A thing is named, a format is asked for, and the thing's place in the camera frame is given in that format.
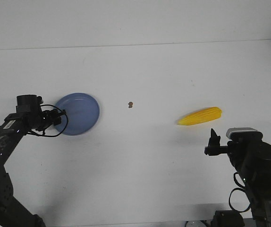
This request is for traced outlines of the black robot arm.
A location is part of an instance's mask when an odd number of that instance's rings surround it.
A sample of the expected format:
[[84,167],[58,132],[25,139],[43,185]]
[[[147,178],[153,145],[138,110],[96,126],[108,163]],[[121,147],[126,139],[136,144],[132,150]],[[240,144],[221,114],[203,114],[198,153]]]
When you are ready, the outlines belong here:
[[0,226],[43,227],[45,223],[32,214],[15,197],[13,184],[5,170],[5,163],[25,135],[46,137],[45,130],[59,125],[65,110],[55,106],[42,110],[43,100],[37,95],[17,96],[16,111],[10,113],[0,125]]
[[204,153],[208,156],[227,154],[243,184],[255,224],[271,227],[271,145],[263,141],[263,134],[253,128],[230,128],[226,133],[229,141],[220,145],[220,136],[211,129]]

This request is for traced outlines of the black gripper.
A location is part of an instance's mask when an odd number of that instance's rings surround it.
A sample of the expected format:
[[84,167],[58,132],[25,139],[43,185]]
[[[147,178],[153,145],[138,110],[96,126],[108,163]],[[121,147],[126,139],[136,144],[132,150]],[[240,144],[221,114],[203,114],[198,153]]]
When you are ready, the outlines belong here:
[[[42,97],[37,95],[17,96],[16,113],[24,116],[27,126],[30,129],[42,131],[44,126],[43,112],[41,104]],[[61,117],[66,114],[65,110],[46,110],[46,120],[49,125],[59,125]]]
[[211,136],[209,138],[208,146],[204,148],[205,155],[218,156],[220,154],[229,154],[228,146],[220,146],[220,136],[215,130],[211,128]]

